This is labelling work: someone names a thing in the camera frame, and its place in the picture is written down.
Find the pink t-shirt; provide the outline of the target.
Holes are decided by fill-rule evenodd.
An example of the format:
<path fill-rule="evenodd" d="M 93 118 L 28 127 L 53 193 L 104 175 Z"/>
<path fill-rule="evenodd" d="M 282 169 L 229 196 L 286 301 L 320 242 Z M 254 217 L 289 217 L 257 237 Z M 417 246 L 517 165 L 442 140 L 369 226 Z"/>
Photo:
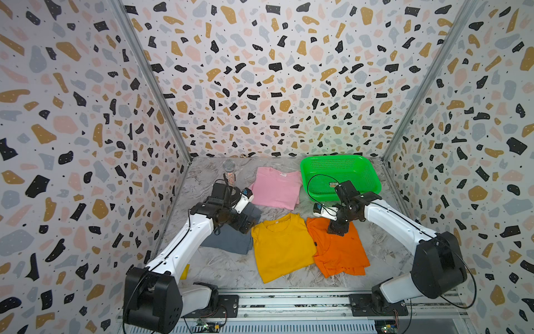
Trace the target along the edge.
<path fill-rule="evenodd" d="M 294 210 L 300 203 L 300 188 L 303 186 L 299 172 L 281 172 L 271 167 L 259 167 L 251 186 L 253 204 Z"/>

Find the orange t-shirt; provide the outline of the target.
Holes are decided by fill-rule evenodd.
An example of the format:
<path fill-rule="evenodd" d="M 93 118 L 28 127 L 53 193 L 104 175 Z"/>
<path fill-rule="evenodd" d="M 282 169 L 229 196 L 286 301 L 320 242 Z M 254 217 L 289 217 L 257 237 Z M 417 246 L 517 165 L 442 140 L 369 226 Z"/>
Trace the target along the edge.
<path fill-rule="evenodd" d="M 328 233 L 330 220 L 309 218 L 307 230 L 317 248 L 314 263 L 325 278 L 345 273 L 352 276 L 365 276 L 365 269 L 371 264 L 353 223 L 342 237 Z"/>

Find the green plastic basket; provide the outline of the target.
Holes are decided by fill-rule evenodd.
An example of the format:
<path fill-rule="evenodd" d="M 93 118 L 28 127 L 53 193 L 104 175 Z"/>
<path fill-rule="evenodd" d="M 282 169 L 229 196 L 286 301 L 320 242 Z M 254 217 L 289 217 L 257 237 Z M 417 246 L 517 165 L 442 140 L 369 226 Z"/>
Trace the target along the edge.
<path fill-rule="evenodd" d="M 338 201 L 335 187 L 350 180 L 357 191 L 379 194 L 381 182 L 372 163 L 359 155 L 306 157 L 300 163 L 304 190 L 315 201 Z"/>

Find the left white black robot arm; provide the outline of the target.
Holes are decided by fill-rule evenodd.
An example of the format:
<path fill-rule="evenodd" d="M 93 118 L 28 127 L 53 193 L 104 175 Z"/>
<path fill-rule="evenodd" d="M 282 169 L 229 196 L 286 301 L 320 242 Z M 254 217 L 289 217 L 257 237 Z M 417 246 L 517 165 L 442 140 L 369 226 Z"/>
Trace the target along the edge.
<path fill-rule="evenodd" d="M 134 267 L 125 278 L 123 325 L 152 333 L 171 333 L 187 317 L 235 318 L 239 297 L 221 295 L 217 286 L 197 282 L 180 288 L 179 281 L 194 253 L 210 235 L 224 226 L 246 234 L 259 217 L 253 192 L 216 182 L 211 195 L 186 212 L 186 223 L 175 238 L 143 268 Z"/>

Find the grey t-shirt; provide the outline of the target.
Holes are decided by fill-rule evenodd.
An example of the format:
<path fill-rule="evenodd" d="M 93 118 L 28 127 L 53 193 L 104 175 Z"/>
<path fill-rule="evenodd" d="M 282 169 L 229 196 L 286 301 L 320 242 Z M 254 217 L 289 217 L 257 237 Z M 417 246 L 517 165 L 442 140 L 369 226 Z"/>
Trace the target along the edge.
<path fill-rule="evenodd" d="M 253 248 L 251 229 L 258 224 L 261 214 L 262 211 L 254 204 L 247 204 L 235 224 L 216 228 L 201 246 L 246 255 Z"/>

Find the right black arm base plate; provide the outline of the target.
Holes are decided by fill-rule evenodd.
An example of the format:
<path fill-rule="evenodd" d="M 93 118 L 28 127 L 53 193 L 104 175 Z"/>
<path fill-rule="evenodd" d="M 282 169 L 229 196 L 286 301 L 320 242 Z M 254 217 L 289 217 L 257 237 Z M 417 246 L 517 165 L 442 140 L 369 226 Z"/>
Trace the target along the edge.
<path fill-rule="evenodd" d="M 353 317 L 408 316 L 406 303 L 389 303 L 378 294 L 360 293 L 348 296 Z"/>

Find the yellow t-shirt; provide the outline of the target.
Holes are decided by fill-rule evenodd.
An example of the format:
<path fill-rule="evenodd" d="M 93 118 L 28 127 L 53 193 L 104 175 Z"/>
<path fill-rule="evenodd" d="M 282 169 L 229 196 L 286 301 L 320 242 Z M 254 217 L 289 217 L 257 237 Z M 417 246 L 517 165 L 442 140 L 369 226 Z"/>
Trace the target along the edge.
<path fill-rule="evenodd" d="M 273 221 L 263 221 L 251 230 L 254 256 L 262 282 L 314 264 L 317 247 L 305 220 L 289 213 Z"/>

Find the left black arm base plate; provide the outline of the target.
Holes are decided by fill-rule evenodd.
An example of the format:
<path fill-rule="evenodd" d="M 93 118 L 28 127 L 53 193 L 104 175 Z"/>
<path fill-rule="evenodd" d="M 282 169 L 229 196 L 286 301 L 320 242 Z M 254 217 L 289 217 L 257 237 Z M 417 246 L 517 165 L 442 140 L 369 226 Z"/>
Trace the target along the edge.
<path fill-rule="evenodd" d="M 212 298 L 205 309 L 197 310 L 197 318 L 236 318 L 239 311 L 239 296 L 237 294 L 218 295 Z"/>

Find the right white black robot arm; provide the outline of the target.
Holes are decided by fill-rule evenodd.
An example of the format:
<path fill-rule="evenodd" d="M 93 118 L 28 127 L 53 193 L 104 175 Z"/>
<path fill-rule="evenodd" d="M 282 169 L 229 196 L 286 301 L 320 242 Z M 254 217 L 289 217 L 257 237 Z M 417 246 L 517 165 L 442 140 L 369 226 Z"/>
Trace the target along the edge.
<path fill-rule="evenodd" d="M 350 181 L 338 184 L 335 192 L 339 198 L 335 206 L 314 205 L 314 216 L 329 219 L 328 233 L 343 237 L 353 221 L 368 221 L 399 241 L 414 257 L 409 273 L 372 288 L 365 305 L 372 311 L 386 315 L 408 299 L 436 299 L 471 277 L 458 239 L 450 232 L 435 232 L 422 226 L 395 210 L 380 195 L 359 192 Z"/>

